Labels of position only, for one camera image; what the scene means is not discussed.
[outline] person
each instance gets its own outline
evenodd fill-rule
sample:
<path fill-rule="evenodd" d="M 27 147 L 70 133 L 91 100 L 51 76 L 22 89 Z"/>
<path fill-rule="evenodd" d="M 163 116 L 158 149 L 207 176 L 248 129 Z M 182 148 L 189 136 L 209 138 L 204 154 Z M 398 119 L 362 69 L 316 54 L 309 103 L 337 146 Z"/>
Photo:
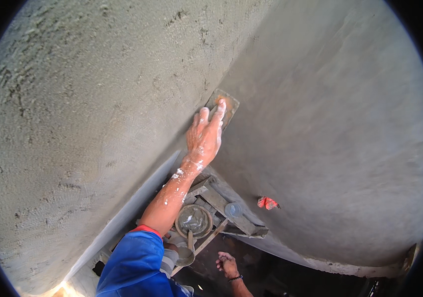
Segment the person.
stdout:
<path fill-rule="evenodd" d="M 101 273 L 97 297 L 193 295 L 192 287 L 181 286 L 170 279 L 171 270 L 165 273 L 164 263 L 173 267 L 178 254 L 174 256 L 177 247 L 164 244 L 162 237 L 172 227 L 192 182 L 215 158 L 221 146 L 225 110 L 225 100 L 221 99 L 211 121 L 208 121 L 210 111 L 205 107 L 193 117 L 186 134 L 187 154 L 177 172 L 147 206 L 138 227 L 127 233 L 114 249 Z M 216 264 L 231 280 L 235 296 L 252 296 L 230 254 L 219 252 Z"/>

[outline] black bracelet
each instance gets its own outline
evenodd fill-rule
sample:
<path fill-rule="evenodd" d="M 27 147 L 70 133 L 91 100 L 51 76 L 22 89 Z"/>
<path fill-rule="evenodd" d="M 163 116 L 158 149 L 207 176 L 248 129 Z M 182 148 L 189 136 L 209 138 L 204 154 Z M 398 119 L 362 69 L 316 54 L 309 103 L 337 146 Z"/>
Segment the black bracelet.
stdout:
<path fill-rule="evenodd" d="M 229 280 L 228 280 L 228 282 L 231 282 L 231 281 L 237 280 L 237 279 L 239 279 L 239 278 L 243 279 L 243 276 L 242 276 L 242 275 L 239 275 L 239 277 L 231 278 L 231 279 L 229 279 Z"/>

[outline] blue sleeve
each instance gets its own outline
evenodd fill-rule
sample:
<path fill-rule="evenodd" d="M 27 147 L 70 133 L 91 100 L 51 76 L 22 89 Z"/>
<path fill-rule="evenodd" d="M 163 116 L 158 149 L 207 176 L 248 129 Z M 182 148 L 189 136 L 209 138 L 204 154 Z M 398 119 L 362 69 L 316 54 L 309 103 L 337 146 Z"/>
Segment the blue sleeve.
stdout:
<path fill-rule="evenodd" d="M 163 281 L 157 275 L 162 274 L 159 271 L 162 257 L 162 239 L 157 234 L 148 231 L 127 233 L 114 249 L 101 273 L 96 296 L 109 296 L 108 293 L 144 280 L 159 280 L 160 284 L 168 284 L 165 274 Z"/>

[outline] bucket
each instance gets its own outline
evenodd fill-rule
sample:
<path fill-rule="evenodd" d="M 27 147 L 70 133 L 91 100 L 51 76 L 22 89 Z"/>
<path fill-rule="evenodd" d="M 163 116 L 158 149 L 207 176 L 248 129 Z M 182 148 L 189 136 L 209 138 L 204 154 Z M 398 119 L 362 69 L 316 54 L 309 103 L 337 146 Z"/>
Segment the bucket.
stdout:
<path fill-rule="evenodd" d="M 191 249 L 187 246 L 187 239 L 182 236 L 170 237 L 168 243 L 172 243 L 178 248 L 179 259 L 175 263 L 177 266 L 189 266 L 195 261 L 195 247 Z"/>

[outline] rough plaster surface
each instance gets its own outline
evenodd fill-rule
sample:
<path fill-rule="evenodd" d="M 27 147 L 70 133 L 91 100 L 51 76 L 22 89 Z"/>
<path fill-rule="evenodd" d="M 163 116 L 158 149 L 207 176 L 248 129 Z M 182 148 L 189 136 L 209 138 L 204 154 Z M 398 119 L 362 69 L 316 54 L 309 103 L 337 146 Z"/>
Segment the rough plaster surface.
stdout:
<path fill-rule="evenodd" d="M 383 1 L 281 2 L 220 88 L 240 106 L 212 166 L 280 243 L 253 245 L 351 272 L 423 239 L 423 65 Z"/>
<path fill-rule="evenodd" d="M 0 41 L 0 263 L 55 287 L 273 1 L 29 1 Z"/>

